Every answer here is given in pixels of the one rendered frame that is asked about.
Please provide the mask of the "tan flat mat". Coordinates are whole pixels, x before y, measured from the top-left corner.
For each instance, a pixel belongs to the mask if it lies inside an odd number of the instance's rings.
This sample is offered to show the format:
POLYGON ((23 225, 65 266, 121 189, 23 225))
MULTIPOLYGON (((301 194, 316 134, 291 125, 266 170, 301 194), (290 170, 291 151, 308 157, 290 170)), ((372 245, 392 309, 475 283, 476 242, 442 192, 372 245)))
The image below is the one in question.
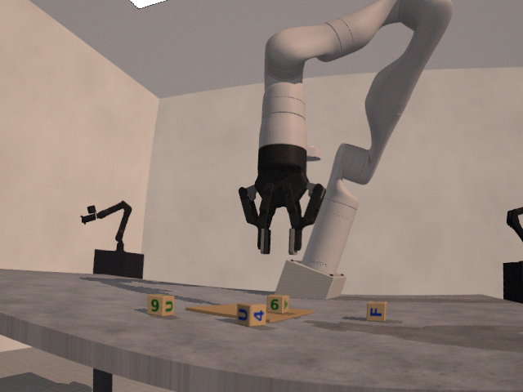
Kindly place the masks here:
MULTIPOLYGON (((186 307, 186 310, 236 319, 237 304, 186 307)), ((275 314, 275 313, 266 312, 266 323, 273 323, 273 322, 277 322, 280 320, 290 319, 290 318, 302 316, 305 314, 311 314, 311 313, 313 313, 313 310, 298 310, 298 309, 288 309, 288 312, 284 313, 284 314, 275 314)))

